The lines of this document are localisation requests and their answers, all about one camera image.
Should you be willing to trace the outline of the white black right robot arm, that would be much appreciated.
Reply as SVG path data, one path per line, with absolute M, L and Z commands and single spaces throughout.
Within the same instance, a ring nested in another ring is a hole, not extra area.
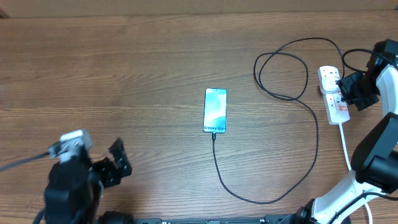
M 397 42 L 386 39 L 369 51 L 367 70 L 343 77 L 334 67 L 318 69 L 328 121 L 341 126 L 348 106 L 359 111 L 383 102 L 383 118 L 357 145 L 348 174 L 327 194 L 312 199 L 281 223 L 350 223 L 349 216 L 369 201 L 392 200 L 397 190 Z

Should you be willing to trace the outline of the blue Galaxy smartphone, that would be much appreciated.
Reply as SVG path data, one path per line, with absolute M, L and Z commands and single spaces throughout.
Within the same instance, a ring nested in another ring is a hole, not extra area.
M 203 131 L 205 133 L 226 132 L 226 110 L 227 110 L 226 89 L 207 88 L 205 90 Z

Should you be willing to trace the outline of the white power strip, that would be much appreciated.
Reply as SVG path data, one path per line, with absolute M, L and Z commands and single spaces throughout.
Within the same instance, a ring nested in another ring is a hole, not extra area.
M 322 66 L 318 69 L 319 86 L 321 76 L 339 77 L 341 79 L 338 69 L 332 66 Z M 329 124 L 339 125 L 349 121 L 348 105 L 342 100 L 340 91 L 332 94 L 322 93 L 322 97 Z

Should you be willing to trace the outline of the white charger plug adapter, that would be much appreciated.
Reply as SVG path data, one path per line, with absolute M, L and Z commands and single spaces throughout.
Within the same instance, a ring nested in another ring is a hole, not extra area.
M 332 94 L 340 91 L 339 86 L 337 85 L 337 81 L 339 81 L 339 77 L 326 77 L 321 76 L 320 80 L 320 91 L 323 94 Z

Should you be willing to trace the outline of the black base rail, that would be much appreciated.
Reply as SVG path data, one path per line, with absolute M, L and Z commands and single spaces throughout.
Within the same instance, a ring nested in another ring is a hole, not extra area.
M 135 218 L 136 224 L 298 224 L 296 214 L 266 215 L 264 217 L 239 218 Z

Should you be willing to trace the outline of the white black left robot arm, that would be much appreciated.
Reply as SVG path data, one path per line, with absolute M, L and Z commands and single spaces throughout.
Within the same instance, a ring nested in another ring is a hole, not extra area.
M 124 150 L 122 139 L 109 147 L 114 160 L 104 158 L 92 162 L 86 149 L 66 162 L 53 165 L 49 182 L 44 190 L 45 208 L 34 218 L 34 223 L 134 223 L 128 213 L 107 211 L 96 218 L 105 188 L 121 183 L 131 175 L 132 167 Z

